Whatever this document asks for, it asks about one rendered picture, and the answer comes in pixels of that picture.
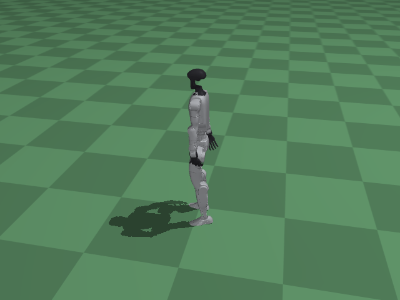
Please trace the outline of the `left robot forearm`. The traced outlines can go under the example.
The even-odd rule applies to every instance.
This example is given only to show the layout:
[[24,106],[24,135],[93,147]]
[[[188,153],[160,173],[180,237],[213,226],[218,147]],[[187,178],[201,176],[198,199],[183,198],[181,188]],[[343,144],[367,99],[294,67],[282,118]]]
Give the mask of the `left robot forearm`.
[[189,134],[189,137],[188,137],[189,148],[188,149],[190,152],[190,157],[196,158],[196,149],[197,149],[196,145],[197,145],[197,140],[198,140],[196,130],[193,127],[191,127],[188,129],[188,134]]

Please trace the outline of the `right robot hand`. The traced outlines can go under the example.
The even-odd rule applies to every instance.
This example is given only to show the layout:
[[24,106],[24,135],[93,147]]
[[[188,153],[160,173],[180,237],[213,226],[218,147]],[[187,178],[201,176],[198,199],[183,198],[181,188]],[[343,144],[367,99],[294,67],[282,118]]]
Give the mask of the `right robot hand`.
[[[215,147],[214,143],[216,144],[216,146],[217,146],[217,147],[218,147],[218,145],[217,145],[217,143],[216,143],[216,141],[215,141],[215,138],[214,138],[214,136],[213,136],[213,135],[211,135],[211,134],[212,134],[212,131],[211,131],[211,133],[209,133],[209,134],[206,134],[206,135],[208,135],[208,138],[209,138],[209,143],[210,143],[210,145],[211,145],[211,147],[212,147],[212,150],[214,150],[214,149],[213,149],[213,146],[214,146],[214,148],[216,149],[216,147]],[[212,145],[212,144],[213,144],[213,145]],[[210,149],[210,151],[211,151],[210,145],[209,145],[209,149]]]

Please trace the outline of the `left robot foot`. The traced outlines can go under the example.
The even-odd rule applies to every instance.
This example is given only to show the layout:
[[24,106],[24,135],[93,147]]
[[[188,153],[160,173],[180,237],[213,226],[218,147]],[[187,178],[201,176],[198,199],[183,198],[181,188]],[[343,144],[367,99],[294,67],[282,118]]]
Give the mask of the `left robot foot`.
[[192,225],[192,226],[201,226],[203,224],[211,224],[212,222],[213,222],[212,217],[211,216],[207,216],[207,219],[202,220],[202,218],[199,217],[199,218],[197,218],[195,220],[190,221],[189,224]]

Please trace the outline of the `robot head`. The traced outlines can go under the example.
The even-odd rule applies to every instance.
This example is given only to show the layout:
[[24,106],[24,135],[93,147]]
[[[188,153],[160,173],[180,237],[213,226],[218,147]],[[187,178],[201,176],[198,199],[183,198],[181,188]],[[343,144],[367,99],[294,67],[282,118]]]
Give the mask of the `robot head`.
[[[195,81],[206,78],[205,71],[202,69],[192,69],[187,73],[187,76],[191,81],[191,89],[195,89],[195,92],[198,92],[199,96],[205,96],[206,92],[202,89],[202,86],[195,84]],[[195,95],[195,93],[193,95]]]

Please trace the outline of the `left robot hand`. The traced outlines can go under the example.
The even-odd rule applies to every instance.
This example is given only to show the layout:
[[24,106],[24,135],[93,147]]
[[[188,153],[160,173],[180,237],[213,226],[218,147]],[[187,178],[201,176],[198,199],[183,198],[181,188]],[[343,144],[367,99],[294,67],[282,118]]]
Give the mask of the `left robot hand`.
[[[190,152],[189,152],[189,155],[190,155]],[[198,167],[203,166],[203,163],[201,164],[200,160],[198,159],[197,151],[196,151],[196,157],[190,157],[190,158],[191,158],[191,161],[189,163],[192,163],[195,166],[198,165]]]

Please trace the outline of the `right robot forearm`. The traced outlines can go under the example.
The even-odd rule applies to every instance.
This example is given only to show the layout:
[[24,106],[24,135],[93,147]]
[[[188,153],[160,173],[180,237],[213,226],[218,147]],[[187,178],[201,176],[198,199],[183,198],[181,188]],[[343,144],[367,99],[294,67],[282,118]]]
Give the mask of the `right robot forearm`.
[[[210,118],[209,118],[209,120],[210,120]],[[209,122],[209,127],[208,127],[208,129],[207,129],[207,131],[206,131],[206,134],[209,134],[209,133],[211,133],[211,126],[210,126],[210,122]]]

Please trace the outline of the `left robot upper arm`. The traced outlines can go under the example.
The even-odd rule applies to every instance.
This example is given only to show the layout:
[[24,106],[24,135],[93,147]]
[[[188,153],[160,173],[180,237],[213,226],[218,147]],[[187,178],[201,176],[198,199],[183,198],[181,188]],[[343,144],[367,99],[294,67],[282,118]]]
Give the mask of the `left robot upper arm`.
[[[201,110],[201,103],[200,99],[193,99],[189,103],[189,111],[190,111],[190,122],[192,123],[189,128],[194,128],[196,130],[196,133],[198,132],[198,127],[199,127],[199,112]],[[187,129],[187,133],[188,133]]]

